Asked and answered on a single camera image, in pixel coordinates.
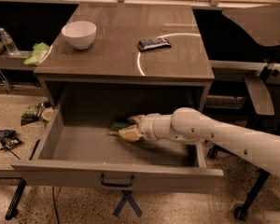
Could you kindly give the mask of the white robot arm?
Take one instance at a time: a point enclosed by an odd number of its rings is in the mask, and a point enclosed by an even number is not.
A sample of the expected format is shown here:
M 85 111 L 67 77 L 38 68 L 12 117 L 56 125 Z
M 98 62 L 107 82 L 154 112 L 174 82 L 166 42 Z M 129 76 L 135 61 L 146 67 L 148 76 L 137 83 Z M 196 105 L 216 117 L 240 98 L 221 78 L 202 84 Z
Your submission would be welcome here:
M 280 136 L 210 119 L 192 108 L 178 108 L 170 115 L 150 113 L 115 121 L 109 133 L 128 142 L 210 141 L 280 178 Z

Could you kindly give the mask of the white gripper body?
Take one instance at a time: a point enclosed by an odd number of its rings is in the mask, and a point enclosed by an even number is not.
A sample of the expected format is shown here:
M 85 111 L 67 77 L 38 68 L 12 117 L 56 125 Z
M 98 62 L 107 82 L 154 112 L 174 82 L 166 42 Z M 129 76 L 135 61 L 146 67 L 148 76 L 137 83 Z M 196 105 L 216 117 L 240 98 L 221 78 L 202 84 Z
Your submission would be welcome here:
M 171 115 L 148 114 L 140 120 L 138 130 L 146 141 L 170 139 L 173 133 Z

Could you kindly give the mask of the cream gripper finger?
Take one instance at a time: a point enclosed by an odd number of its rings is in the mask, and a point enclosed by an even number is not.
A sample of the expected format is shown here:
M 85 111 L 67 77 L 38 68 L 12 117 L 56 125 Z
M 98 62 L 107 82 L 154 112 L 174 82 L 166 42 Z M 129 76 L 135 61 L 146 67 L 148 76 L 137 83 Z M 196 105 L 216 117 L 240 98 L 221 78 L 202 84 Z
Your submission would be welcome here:
M 117 132 L 109 131 L 109 134 L 119 136 L 119 137 L 121 137 L 122 139 L 124 139 L 125 141 L 128 141 L 128 142 L 137 142 L 142 137 L 142 135 L 138 131 L 137 126 L 135 124 L 131 125 L 128 128 L 121 129 Z
M 142 119 L 144 119 L 146 116 L 145 115 L 136 115 L 136 116 L 131 116 L 131 117 L 128 117 L 128 121 L 130 123 L 133 123 L 133 124 L 138 124 L 141 122 Z

